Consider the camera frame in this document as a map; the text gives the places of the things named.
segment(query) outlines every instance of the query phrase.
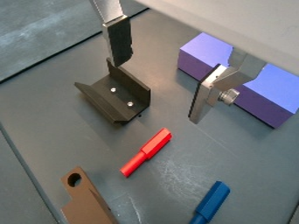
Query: screw hole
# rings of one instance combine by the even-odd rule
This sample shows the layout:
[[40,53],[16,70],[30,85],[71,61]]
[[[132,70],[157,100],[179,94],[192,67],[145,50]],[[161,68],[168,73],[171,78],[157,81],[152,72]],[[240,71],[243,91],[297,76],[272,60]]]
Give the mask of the screw hole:
[[68,177],[68,184],[71,187],[76,187],[80,184],[81,178],[77,173],[72,173]]

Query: bolt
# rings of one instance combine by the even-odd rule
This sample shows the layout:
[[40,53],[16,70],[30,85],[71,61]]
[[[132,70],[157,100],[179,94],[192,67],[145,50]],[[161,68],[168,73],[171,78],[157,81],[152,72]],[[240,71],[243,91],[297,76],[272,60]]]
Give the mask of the bolt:
[[132,108],[132,107],[135,106],[135,104],[129,101],[129,102],[127,103],[127,106],[128,106],[129,108]]

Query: gray table surface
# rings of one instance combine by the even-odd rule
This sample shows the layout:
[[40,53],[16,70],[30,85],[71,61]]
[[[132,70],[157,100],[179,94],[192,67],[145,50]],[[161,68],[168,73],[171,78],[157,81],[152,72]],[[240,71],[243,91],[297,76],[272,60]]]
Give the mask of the gray table surface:
[[0,179],[0,223],[56,223],[1,130]]
[[[73,87],[108,74],[101,35],[0,86],[0,121],[57,221],[69,201],[60,177],[80,165],[121,224],[188,223],[216,180],[231,194],[213,224],[287,223],[299,199],[297,114],[271,129],[219,103],[195,125],[187,114],[197,83],[176,60],[197,32],[148,11],[133,18],[132,35],[124,68],[152,89],[152,103],[128,125],[112,125]],[[172,141],[124,178],[119,168],[161,127]]]

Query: purple block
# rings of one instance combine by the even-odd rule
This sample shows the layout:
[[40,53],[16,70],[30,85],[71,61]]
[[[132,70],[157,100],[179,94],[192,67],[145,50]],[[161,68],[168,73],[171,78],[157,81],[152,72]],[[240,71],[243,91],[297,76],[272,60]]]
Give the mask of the purple block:
[[199,81],[219,63],[228,66],[231,50],[231,45],[201,33],[180,49],[179,68]]
[[[181,47],[179,68],[200,81],[219,63],[228,66],[231,50],[231,45],[203,33]],[[236,90],[235,104],[273,128],[299,108],[299,77],[273,65],[265,65],[256,79]]]

